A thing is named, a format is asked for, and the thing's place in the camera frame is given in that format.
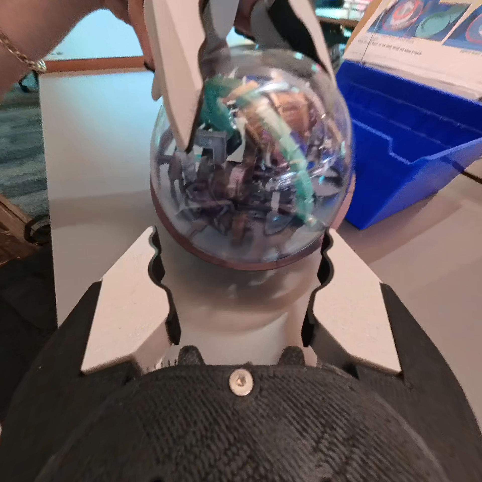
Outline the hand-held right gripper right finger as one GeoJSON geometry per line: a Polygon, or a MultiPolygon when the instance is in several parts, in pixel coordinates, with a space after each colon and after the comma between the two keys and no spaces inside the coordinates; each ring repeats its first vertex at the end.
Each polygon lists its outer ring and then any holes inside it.
{"type": "Polygon", "coordinates": [[[338,235],[323,237],[313,290],[302,325],[302,343],[317,361],[340,369],[366,366],[400,374],[389,315],[376,274],[338,235]]]}

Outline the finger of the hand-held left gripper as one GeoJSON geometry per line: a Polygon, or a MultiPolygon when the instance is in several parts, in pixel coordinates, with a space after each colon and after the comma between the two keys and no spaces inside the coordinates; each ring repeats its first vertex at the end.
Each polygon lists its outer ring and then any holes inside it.
{"type": "Polygon", "coordinates": [[[312,1],[268,1],[268,17],[293,51],[318,63],[334,77],[329,51],[312,1]]]}
{"type": "Polygon", "coordinates": [[[200,2],[144,1],[144,20],[155,69],[152,98],[162,98],[177,147],[190,152],[204,88],[200,2]]]}

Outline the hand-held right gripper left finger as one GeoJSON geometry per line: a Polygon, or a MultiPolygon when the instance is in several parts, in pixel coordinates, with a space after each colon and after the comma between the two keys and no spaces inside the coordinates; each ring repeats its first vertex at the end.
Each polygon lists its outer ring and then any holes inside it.
{"type": "Polygon", "coordinates": [[[150,226],[101,278],[84,374],[123,362],[147,373],[179,345],[181,326],[164,276],[159,234],[150,226]]]}

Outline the clear plastic maze ball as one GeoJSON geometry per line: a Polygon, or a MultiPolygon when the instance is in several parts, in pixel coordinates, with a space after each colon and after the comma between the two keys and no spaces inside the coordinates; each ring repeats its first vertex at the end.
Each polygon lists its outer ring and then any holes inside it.
{"type": "Polygon", "coordinates": [[[185,152],[161,97],[150,145],[156,213],[185,250],[244,271],[319,250],[352,177],[352,122],[320,63],[242,45],[202,61],[206,75],[185,152]]]}

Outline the person's left hand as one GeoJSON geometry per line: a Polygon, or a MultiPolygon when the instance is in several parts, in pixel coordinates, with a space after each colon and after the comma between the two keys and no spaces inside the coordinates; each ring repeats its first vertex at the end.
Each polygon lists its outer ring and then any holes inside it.
{"type": "Polygon", "coordinates": [[[1,1],[1,37],[31,61],[44,59],[87,15],[109,10],[130,25],[144,63],[154,70],[144,20],[144,1],[1,1]]]}

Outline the printed instruction sheet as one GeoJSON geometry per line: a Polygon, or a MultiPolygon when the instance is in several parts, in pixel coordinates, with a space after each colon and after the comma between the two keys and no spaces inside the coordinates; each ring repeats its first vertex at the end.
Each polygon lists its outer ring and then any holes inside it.
{"type": "Polygon", "coordinates": [[[481,1],[372,1],[343,59],[481,102],[481,1]]]}

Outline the blue plastic bin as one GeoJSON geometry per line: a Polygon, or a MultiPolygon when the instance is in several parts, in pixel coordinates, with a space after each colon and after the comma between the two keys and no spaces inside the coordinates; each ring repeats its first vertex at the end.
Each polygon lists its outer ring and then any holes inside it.
{"type": "Polygon", "coordinates": [[[363,230],[439,192],[481,158],[481,103],[353,61],[336,80],[353,128],[346,220],[363,230]]]}

